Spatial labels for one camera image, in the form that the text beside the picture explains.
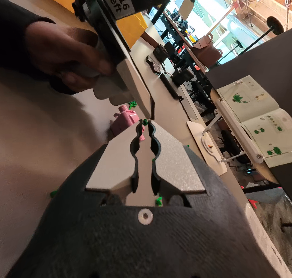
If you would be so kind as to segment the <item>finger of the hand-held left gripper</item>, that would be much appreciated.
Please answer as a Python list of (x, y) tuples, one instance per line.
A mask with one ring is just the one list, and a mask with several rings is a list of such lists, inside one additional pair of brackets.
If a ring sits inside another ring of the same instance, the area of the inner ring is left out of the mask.
[(155, 102), (133, 61), (126, 58), (117, 65), (116, 69), (146, 119), (154, 120)]
[(109, 99), (114, 106), (134, 101), (119, 73), (111, 76), (96, 75), (93, 79), (93, 93), (98, 100)]

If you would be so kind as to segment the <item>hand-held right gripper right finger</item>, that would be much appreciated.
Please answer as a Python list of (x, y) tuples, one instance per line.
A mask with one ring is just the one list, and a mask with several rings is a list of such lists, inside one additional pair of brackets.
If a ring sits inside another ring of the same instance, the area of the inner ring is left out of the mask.
[(148, 122), (152, 162), (151, 188), (162, 197), (164, 206), (174, 196), (198, 195), (206, 192), (205, 186), (189, 156), (189, 147), (163, 129), (155, 121)]

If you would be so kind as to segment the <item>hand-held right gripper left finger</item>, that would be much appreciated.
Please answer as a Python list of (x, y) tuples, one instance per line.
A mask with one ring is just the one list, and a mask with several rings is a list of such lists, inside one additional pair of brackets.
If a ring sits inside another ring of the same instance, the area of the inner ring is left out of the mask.
[(125, 201), (136, 193), (139, 183), (138, 159), (143, 121), (137, 121), (108, 142), (98, 161), (86, 190), (118, 195)]

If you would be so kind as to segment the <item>person's left forearm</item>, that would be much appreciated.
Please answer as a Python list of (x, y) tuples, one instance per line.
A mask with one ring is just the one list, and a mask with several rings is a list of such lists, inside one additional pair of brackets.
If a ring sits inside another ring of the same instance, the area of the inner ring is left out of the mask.
[(47, 77), (32, 64), (25, 44), (27, 27), (38, 21), (55, 23), (9, 0), (0, 0), (0, 67), (41, 80)]

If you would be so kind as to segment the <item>person's left hand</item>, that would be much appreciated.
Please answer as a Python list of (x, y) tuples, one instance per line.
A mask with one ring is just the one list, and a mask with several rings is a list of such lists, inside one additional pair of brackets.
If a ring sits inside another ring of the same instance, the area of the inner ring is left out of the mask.
[(34, 66), (57, 76), (75, 93), (92, 89), (95, 80), (66, 71), (67, 64), (75, 61), (102, 75), (114, 71), (107, 57), (95, 49), (98, 35), (90, 30), (37, 21), (26, 28), (24, 39)]

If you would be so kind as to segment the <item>flat black device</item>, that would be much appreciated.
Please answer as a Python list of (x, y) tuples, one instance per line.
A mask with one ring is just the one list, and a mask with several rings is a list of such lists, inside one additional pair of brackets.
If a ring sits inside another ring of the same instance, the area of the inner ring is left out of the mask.
[(151, 71), (156, 74), (156, 75), (160, 75), (161, 74), (161, 70), (160, 70), (160, 66), (157, 62), (155, 62), (149, 55), (146, 57), (146, 62), (148, 63), (148, 65), (151, 68)]

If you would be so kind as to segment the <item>yellow storage bin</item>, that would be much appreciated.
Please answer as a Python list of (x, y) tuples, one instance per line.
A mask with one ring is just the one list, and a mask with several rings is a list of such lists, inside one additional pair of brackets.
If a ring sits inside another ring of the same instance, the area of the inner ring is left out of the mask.
[[(74, 2), (74, 0), (54, 0), (54, 1), (74, 14), (74, 10), (72, 7), (72, 3)], [(133, 47), (136, 41), (148, 28), (146, 21), (144, 20), (144, 17), (142, 16), (141, 13), (137, 13), (129, 17), (120, 19), (116, 23), (130, 48)]]

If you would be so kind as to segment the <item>pink toy watering can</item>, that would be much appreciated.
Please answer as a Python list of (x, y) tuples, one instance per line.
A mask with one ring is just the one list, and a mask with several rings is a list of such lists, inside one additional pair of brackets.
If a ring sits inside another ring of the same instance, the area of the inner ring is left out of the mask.
[(110, 125), (114, 137), (125, 131), (128, 127), (140, 121), (137, 113), (130, 110), (126, 105), (119, 107), (119, 113), (114, 114), (115, 120)]

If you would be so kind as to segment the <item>long black bar device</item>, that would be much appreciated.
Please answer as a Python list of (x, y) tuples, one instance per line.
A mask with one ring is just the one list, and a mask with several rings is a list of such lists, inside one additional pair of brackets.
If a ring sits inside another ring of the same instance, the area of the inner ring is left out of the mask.
[(181, 101), (182, 96), (179, 92), (178, 87), (174, 84), (172, 78), (168, 74), (162, 73), (160, 75), (160, 79), (173, 97), (173, 99)]

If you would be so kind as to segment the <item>black box device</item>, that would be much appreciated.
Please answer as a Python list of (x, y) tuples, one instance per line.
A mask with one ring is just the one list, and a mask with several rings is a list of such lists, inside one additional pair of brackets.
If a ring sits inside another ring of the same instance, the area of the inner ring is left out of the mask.
[(156, 46), (153, 50), (153, 54), (160, 63), (163, 63), (167, 58), (169, 58), (169, 53), (162, 44)]

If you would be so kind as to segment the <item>white book stand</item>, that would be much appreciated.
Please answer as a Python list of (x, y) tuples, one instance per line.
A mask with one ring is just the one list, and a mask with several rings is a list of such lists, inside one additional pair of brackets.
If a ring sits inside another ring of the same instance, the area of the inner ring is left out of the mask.
[[(264, 162), (264, 156), (256, 146), (253, 140), (251, 140), (248, 134), (245, 132), (243, 127), (237, 121), (236, 117), (233, 115), (232, 110), (223, 98), (219, 98), (215, 101), (217, 106), (218, 114), (211, 121), (211, 123), (204, 127), (199, 123), (192, 121), (187, 122), (187, 126), (198, 145), (198, 148), (209, 167), (211, 167), (219, 176), (227, 172), (226, 162), (243, 155), (247, 155), (252, 163), (262, 164)], [(215, 143), (212, 141), (210, 136), (210, 128), (223, 117), (229, 128), (231, 128), (239, 144), (243, 148), (243, 152), (240, 152), (236, 156), (229, 159), (224, 159), (216, 148)], [(208, 145), (213, 146), (213, 150), (208, 150)]]

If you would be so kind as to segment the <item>black dock device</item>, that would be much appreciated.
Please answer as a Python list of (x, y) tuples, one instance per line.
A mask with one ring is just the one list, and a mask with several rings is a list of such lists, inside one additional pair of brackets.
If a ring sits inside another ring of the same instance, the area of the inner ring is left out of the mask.
[(176, 87), (183, 85), (185, 82), (189, 82), (194, 78), (194, 74), (189, 69), (175, 70), (172, 74), (172, 81)]

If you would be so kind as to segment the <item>instruction booklet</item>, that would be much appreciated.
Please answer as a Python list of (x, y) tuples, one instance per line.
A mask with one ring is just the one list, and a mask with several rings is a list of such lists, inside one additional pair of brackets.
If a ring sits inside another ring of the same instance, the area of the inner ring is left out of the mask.
[(292, 119), (250, 75), (217, 89), (268, 167), (292, 162)]

